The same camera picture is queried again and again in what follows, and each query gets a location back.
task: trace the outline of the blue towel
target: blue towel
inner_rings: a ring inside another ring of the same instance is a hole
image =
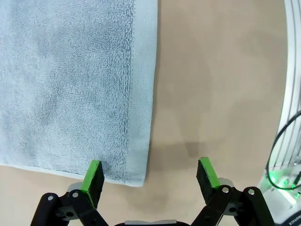
[[[0,164],[142,186],[157,0],[0,1]]]

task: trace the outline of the cable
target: cable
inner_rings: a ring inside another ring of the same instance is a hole
[[[277,134],[275,140],[274,140],[274,143],[272,145],[272,149],[271,149],[271,152],[269,154],[269,158],[268,158],[268,162],[267,162],[267,165],[265,167],[265,170],[267,172],[267,178],[268,178],[268,181],[271,183],[271,185],[277,189],[281,189],[281,190],[286,190],[286,191],[289,191],[289,190],[295,190],[299,187],[301,187],[301,184],[296,186],[296,187],[279,187],[277,185],[275,185],[275,183],[271,180],[271,177],[269,175],[269,162],[270,162],[270,159],[271,159],[271,156],[272,156],[272,153],[273,153],[273,149],[277,143],[277,141],[279,140],[279,138],[281,137],[281,135],[284,133],[284,131],[287,129],[287,127],[289,127],[289,125],[291,125],[299,116],[301,115],[301,110],[298,111],[286,124],[285,126],[279,131],[279,133]]]

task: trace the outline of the bolt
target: bolt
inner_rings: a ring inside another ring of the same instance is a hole
[[[72,194],[72,197],[73,197],[73,198],[76,198],[76,197],[78,197],[78,195],[79,195],[79,194],[78,194],[77,192],[75,192],[75,193]]]
[[[249,189],[248,193],[253,195],[253,194],[255,194],[255,191],[253,189]]]
[[[229,189],[228,189],[227,187],[223,187],[223,188],[222,188],[222,192],[228,193],[228,192],[229,192]]]

